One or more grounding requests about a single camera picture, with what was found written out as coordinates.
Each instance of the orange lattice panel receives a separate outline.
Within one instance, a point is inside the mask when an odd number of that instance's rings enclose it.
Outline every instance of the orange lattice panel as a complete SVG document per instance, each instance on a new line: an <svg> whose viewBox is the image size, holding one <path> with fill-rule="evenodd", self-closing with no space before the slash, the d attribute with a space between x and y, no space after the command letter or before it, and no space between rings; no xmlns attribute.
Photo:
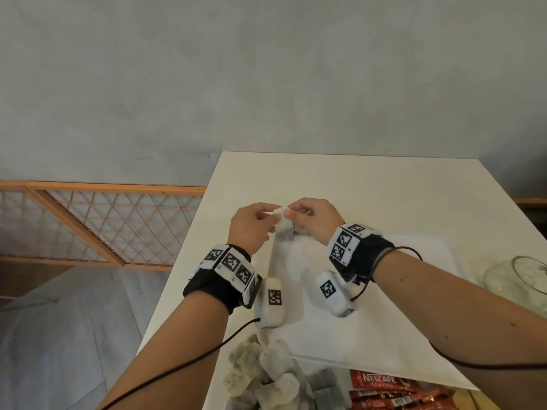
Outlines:
<svg viewBox="0 0 547 410"><path fill-rule="evenodd" d="M126 263L173 266L201 197L49 191Z"/></svg>
<svg viewBox="0 0 547 410"><path fill-rule="evenodd" d="M25 193L0 190L0 254L106 262Z"/></svg>

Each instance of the gray floor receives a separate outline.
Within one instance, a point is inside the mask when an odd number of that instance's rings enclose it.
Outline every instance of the gray floor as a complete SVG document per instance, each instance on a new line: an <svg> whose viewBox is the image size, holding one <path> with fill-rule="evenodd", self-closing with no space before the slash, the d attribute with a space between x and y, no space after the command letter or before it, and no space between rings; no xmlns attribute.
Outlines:
<svg viewBox="0 0 547 410"><path fill-rule="evenodd" d="M75 267L0 309L0 408L95 409L134 357L167 279Z"/></svg>

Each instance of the barcode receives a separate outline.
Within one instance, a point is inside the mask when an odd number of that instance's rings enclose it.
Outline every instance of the barcode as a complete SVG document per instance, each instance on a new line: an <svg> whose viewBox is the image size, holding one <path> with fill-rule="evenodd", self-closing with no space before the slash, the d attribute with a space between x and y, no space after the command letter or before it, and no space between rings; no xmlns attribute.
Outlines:
<svg viewBox="0 0 547 410"><path fill-rule="evenodd" d="M412 399L408 396L399 397L398 399L392 399L393 407L404 406L405 404L412 403Z"/></svg>

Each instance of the white table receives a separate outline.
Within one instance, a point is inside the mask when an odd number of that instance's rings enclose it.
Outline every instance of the white table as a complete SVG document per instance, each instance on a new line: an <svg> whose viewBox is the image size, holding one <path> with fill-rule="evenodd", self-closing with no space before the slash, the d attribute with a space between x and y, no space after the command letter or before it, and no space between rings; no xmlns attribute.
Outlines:
<svg viewBox="0 0 547 410"><path fill-rule="evenodd" d="M192 271L224 243L236 209L257 201L286 206L326 198L348 221L375 228L440 234L480 280L489 266L516 255L547 261L547 241L475 159L223 152L140 348L181 302ZM254 317L238 308L226 336ZM249 326L239 337L254 331ZM207 409L222 408L229 371L221 350Z"/></svg>

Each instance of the gray wall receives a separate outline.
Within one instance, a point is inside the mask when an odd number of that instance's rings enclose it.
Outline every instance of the gray wall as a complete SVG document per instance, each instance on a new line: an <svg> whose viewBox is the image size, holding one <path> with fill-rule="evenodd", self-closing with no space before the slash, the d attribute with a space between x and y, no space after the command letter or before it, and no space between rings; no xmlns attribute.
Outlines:
<svg viewBox="0 0 547 410"><path fill-rule="evenodd" d="M547 195L547 0L0 0L0 178L222 150L480 158Z"/></svg>

